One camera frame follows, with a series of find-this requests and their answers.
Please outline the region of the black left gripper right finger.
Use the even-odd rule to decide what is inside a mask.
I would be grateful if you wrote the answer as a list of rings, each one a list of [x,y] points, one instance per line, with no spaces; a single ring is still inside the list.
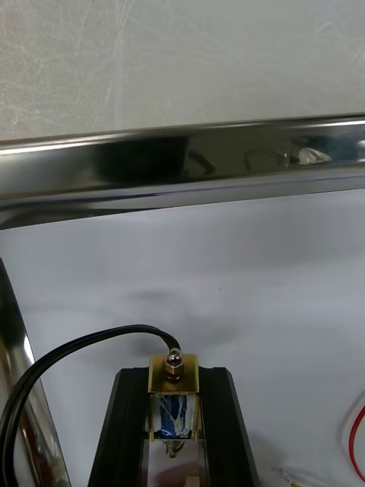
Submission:
[[[232,374],[199,368],[198,475],[201,486],[259,486]]]

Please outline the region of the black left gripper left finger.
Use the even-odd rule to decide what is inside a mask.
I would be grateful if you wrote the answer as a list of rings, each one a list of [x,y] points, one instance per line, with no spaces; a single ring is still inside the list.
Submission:
[[[89,486],[146,486],[149,439],[148,369],[123,368],[115,377]]]

